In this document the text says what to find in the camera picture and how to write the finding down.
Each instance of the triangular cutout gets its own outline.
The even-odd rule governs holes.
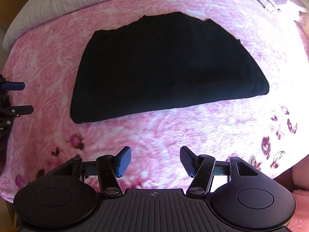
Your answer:
[[[250,167],[248,167],[243,162],[237,162],[238,174],[240,176],[258,176],[259,174],[253,171]]]
[[[61,167],[59,170],[53,173],[53,175],[72,175],[74,169],[74,163],[71,162],[64,167]]]

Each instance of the bed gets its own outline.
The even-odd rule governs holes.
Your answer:
[[[75,78],[94,31],[175,11],[211,18],[240,39],[270,92],[75,124]],[[217,160],[238,156],[275,178],[308,155],[309,40],[294,21],[299,11],[306,11],[299,0],[30,0],[5,36],[10,56],[3,75],[26,84],[10,92],[11,104],[32,105],[34,112],[14,122],[0,195],[12,202],[21,187],[68,159],[95,160],[124,146],[132,162],[119,179],[123,189],[187,189],[183,145]],[[99,190],[95,178],[86,183]]]

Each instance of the folded black cloth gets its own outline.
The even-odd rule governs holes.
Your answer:
[[[96,31],[81,58],[75,123],[265,95],[269,84],[231,34],[181,12]]]

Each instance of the pink fabric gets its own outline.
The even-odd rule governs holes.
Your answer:
[[[296,201],[295,213],[288,225],[293,232],[309,231],[309,191],[296,190],[293,193]]]
[[[93,32],[174,11],[211,18],[240,39],[268,79],[269,94],[73,123],[73,87]],[[0,194],[8,201],[22,186],[74,156],[95,160],[124,146],[132,148],[132,162],[119,180],[124,189],[186,189],[192,179],[179,160],[183,145],[217,160],[239,156],[271,178],[307,155],[306,51],[293,20],[267,13],[257,0],[99,3],[28,31],[15,43],[3,73],[26,84],[23,91],[10,92],[12,105],[34,107],[33,114],[15,120],[10,135],[0,176]],[[95,177],[86,182],[98,191]]]

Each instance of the blue gripper pad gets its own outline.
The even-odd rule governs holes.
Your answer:
[[[131,162],[131,148],[125,147],[120,151],[120,156],[118,155],[118,165],[116,167],[116,177],[122,177],[127,170],[130,162]]]
[[[22,82],[4,82],[2,85],[0,85],[1,90],[23,90],[25,89],[25,84]]]
[[[180,149],[180,161],[190,177],[194,177],[198,171],[198,157],[186,146]]]

